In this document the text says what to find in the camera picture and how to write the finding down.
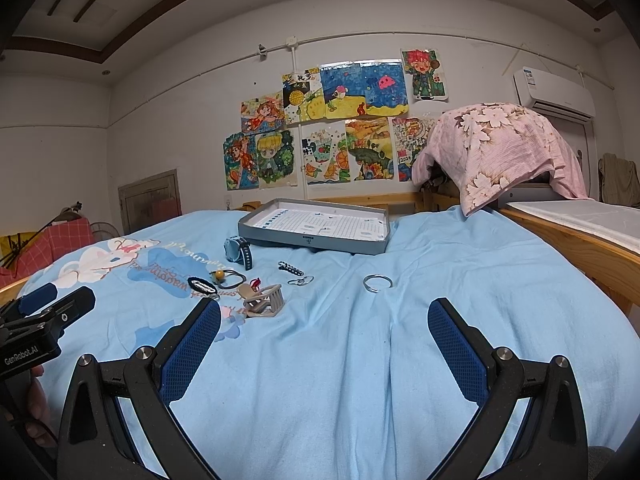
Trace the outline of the person's left hand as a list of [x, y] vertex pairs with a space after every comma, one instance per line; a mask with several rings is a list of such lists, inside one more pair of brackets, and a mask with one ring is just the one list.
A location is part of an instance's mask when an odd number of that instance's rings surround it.
[[51, 411], [46, 394], [38, 380], [44, 374], [42, 365], [32, 369], [32, 382], [30, 383], [27, 405], [36, 422], [29, 422], [26, 425], [29, 437], [43, 448], [55, 448], [56, 441], [52, 434], [46, 429], [50, 425]]

